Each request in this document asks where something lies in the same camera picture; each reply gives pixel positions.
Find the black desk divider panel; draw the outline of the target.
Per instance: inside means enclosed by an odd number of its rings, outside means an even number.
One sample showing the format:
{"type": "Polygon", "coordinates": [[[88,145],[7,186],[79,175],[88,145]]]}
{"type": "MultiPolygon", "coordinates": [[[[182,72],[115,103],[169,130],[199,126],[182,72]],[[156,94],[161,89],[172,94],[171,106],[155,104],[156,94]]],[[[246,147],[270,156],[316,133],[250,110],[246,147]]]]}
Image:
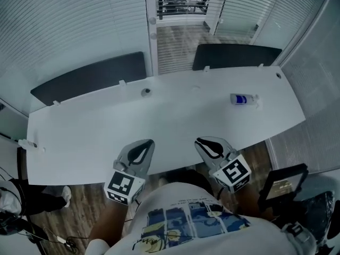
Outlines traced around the black desk divider panel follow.
{"type": "Polygon", "coordinates": [[[200,44],[192,70],[200,71],[229,67],[271,66],[282,50],[279,48],[241,44],[200,44]]]}
{"type": "Polygon", "coordinates": [[[46,106],[147,77],[143,52],[95,62],[49,80],[30,91],[46,106]]]}

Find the blue label spray bottle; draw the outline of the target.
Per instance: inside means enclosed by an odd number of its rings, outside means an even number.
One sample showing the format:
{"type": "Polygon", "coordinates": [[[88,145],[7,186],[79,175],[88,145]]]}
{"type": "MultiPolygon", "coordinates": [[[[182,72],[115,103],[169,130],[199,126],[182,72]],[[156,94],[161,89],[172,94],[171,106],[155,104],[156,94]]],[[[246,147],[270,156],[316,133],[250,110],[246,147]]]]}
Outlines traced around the blue label spray bottle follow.
{"type": "Polygon", "coordinates": [[[234,106],[247,107],[258,110],[263,109],[263,103],[259,95],[231,93],[230,102],[234,106]]]}

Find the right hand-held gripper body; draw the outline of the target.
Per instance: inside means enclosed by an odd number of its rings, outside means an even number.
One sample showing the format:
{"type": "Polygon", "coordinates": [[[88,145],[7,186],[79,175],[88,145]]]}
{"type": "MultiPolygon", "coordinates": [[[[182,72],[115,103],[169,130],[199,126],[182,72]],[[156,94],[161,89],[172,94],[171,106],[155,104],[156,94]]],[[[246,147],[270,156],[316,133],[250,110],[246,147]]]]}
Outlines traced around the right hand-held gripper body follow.
{"type": "Polygon", "coordinates": [[[231,193],[237,192],[248,184],[251,173],[248,163],[238,151],[224,158],[217,170],[209,169],[209,175],[231,193]]]}

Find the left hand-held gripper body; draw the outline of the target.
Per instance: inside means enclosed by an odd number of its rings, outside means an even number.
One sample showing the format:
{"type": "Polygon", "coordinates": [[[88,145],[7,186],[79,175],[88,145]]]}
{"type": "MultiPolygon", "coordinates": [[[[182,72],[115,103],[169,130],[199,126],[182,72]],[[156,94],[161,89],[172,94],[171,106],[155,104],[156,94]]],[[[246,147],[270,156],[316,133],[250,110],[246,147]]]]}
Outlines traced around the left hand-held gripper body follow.
{"type": "Polygon", "coordinates": [[[144,190],[146,183],[146,164],[124,164],[115,160],[113,169],[104,185],[106,197],[123,205],[133,203],[144,190]]]}

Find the person's black trousers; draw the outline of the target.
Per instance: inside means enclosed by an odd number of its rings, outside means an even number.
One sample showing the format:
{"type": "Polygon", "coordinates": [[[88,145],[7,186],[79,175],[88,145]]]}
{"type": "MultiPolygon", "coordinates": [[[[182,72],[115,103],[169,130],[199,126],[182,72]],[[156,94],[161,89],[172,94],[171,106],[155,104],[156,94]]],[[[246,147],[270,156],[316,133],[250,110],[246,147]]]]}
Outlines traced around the person's black trousers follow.
{"type": "Polygon", "coordinates": [[[167,172],[160,177],[158,183],[159,193],[173,199],[194,199],[201,195],[214,196],[206,177],[193,169],[167,172]]]}

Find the black tablet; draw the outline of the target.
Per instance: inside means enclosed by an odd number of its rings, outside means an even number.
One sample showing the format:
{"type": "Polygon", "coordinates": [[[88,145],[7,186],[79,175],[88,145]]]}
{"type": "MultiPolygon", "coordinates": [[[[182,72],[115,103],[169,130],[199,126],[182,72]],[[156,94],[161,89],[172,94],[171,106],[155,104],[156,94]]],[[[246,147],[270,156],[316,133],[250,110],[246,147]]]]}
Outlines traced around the black tablet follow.
{"type": "Polygon", "coordinates": [[[258,204],[271,207],[292,200],[301,191],[301,185],[308,174],[306,164],[270,171],[263,189],[259,192],[258,204]]]}

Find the person's white printed t-shirt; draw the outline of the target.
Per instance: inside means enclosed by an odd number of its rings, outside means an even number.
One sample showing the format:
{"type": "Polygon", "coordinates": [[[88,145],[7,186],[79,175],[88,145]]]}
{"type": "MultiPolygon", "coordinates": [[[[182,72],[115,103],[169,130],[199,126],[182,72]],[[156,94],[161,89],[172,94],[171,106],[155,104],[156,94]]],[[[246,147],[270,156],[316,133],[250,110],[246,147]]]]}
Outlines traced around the person's white printed t-shirt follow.
{"type": "Polygon", "coordinates": [[[92,255],[316,255],[299,224],[237,215],[204,189],[171,183],[148,195],[125,237],[92,255]]]}

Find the plastic wrapped black office chair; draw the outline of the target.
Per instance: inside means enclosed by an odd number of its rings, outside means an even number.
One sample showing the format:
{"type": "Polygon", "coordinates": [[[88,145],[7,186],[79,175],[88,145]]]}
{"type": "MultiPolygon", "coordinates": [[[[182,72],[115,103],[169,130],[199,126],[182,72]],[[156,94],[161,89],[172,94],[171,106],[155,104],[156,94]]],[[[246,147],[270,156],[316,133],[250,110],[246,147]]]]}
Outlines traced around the plastic wrapped black office chair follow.
{"type": "Polygon", "coordinates": [[[333,191],[294,201],[297,221],[316,239],[316,255],[340,255],[340,200],[333,191]]]}

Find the small white bottle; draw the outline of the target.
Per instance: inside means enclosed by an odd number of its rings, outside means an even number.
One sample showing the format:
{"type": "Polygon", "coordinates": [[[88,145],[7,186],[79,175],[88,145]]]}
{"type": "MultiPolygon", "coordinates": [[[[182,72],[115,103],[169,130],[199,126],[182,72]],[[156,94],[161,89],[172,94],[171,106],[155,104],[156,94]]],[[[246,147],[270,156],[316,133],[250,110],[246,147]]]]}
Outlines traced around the small white bottle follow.
{"type": "Polygon", "coordinates": [[[18,140],[18,145],[25,150],[37,150],[38,149],[38,146],[37,146],[36,143],[31,142],[31,141],[26,140],[26,139],[18,140]]]}

